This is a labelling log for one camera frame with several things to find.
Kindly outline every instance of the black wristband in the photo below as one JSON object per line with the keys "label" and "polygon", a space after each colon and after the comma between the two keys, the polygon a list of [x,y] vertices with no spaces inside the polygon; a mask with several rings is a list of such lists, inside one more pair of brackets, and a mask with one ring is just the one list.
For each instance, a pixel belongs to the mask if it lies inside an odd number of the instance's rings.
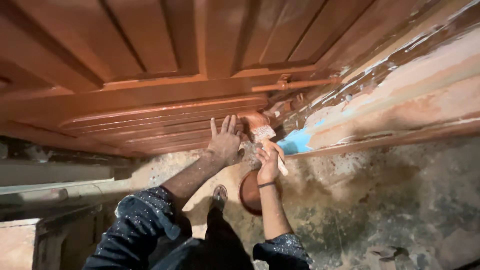
{"label": "black wristband", "polygon": [[271,184],[275,184],[275,181],[271,181],[271,182],[268,182],[268,183],[265,183],[265,184],[260,184],[260,185],[257,185],[258,189],[264,187],[264,186],[268,186],[268,185],[271,185]]}

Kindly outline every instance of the man's left hand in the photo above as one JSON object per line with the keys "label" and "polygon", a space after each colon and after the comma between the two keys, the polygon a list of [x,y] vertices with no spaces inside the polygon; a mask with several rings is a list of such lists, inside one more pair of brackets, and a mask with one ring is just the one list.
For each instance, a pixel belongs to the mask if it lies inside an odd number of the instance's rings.
{"label": "man's left hand", "polygon": [[235,130],[237,125],[237,116],[228,115],[222,123],[220,133],[216,130],[215,118],[210,120],[210,127],[212,129],[212,140],[208,145],[208,151],[213,153],[214,159],[221,162],[223,166],[230,166],[241,161],[243,151],[239,151],[240,134],[241,132]]}

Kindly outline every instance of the door panel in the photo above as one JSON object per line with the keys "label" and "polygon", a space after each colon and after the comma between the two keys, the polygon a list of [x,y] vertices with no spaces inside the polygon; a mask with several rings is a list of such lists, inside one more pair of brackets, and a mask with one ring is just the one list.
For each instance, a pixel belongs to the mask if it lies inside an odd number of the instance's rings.
{"label": "door panel", "polygon": [[379,2],[3,0],[0,135],[124,156],[205,147],[210,118],[263,110],[274,93],[252,87],[283,74],[318,76]]}

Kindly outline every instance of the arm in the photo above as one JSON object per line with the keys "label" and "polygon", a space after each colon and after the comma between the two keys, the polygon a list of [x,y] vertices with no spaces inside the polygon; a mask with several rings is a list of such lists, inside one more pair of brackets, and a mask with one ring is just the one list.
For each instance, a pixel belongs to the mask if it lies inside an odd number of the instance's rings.
{"label": "arm", "polygon": [[[268,150],[269,154],[259,148],[257,151],[256,156],[262,162],[257,183],[270,183],[278,177],[278,152],[273,147]],[[276,185],[260,187],[260,200],[266,241],[253,247],[253,259],[266,261],[270,270],[309,269],[312,259],[303,249],[300,239],[293,233]]]}
{"label": "arm", "polygon": [[217,133],[215,119],[212,118],[212,141],[202,157],[162,184],[173,196],[178,210],[181,210],[195,192],[212,176],[224,167],[238,163],[240,131],[235,132],[237,116],[227,116],[220,133]]}
{"label": "arm", "polygon": [[[279,173],[277,167],[278,152],[270,150],[271,155],[269,156],[262,149],[257,149],[257,151],[259,152],[257,157],[262,162],[257,183],[260,185],[275,181]],[[292,233],[292,228],[283,210],[282,200],[274,184],[260,188],[260,200],[262,202],[265,239],[271,240],[282,234]]]}
{"label": "arm", "polygon": [[212,119],[212,140],[201,158],[162,186],[125,197],[115,210],[117,219],[102,235],[84,270],[146,269],[159,238],[175,240],[179,236],[176,209],[181,210],[206,180],[241,159],[235,122],[236,116],[226,117],[218,134]]}

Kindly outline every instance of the paintbrush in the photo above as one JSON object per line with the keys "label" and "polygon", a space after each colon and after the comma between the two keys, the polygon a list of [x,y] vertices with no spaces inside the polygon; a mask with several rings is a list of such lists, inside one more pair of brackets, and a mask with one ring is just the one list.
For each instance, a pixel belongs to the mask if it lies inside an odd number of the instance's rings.
{"label": "paintbrush", "polygon": [[273,128],[270,126],[270,119],[256,111],[252,112],[241,112],[237,114],[238,119],[247,125],[244,129],[248,132],[248,137],[253,143],[262,143],[265,151],[270,155],[270,148],[274,147],[278,152],[278,169],[280,172],[286,176],[288,170],[285,167],[285,154],[283,149],[278,146],[278,144],[270,141],[271,138],[275,137],[276,133]]}

